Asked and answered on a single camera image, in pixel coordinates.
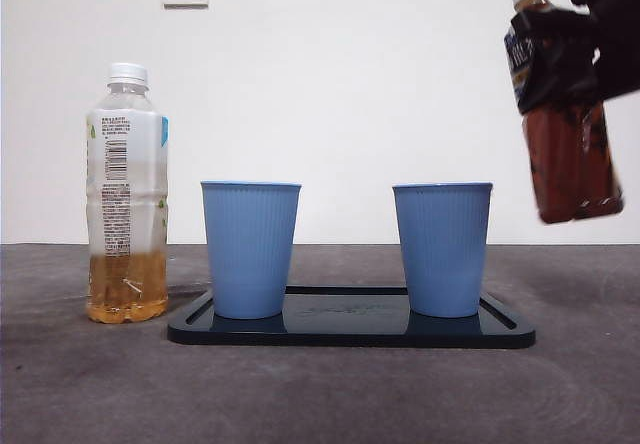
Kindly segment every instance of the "plastic cup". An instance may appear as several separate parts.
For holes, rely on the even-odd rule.
[[[214,312],[260,319],[282,312],[301,186],[203,181]]]
[[[414,312],[478,312],[491,183],[394,186],[402,261]]]

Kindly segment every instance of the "clear plastic bottle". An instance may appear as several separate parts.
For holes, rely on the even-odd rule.
[[[517,12],[554,9],[551,0],[513,0],[513,4]],[[546,47],[549,42],[543,40],[542,45]],[[525,40],[516,52],[513,48],[509,52],[517,99],[529,77],[533,48],[531,41]],[[585,219],[622,210],[622,191],[611,161],[602,101],[591,96],[550,100],[527,112],[522,125],[538,210],[544,222]]]
[[[87,116],[87,314],[121,323],[167,307],[168,121],[146,97],[145,68],[110,70],[110,93]]]

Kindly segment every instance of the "floor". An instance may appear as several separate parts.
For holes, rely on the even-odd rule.
[[[170,310],[208,286],[170,246]],[[84,315],[86,246],[2,246],[2,442],[640,442],[640,246],[490,246],[522,350],[183,346]],[[291,284],[403,285],[397,246],[296,246]]]

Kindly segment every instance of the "brown bottle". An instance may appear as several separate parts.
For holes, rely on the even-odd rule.
[[[550,0],[514,0],[514,8],[545,12]],[[514,73],[514,89],[528,69]],[[564,99],[524,115],[523,130],[540,218],[546,223],[616,214],[622,191],[611,162],[602,101]]]

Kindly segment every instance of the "barcode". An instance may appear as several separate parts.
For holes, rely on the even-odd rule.
[[[108,181],[127,179],[127,141],[110,139],[105,143],[104,174]]]

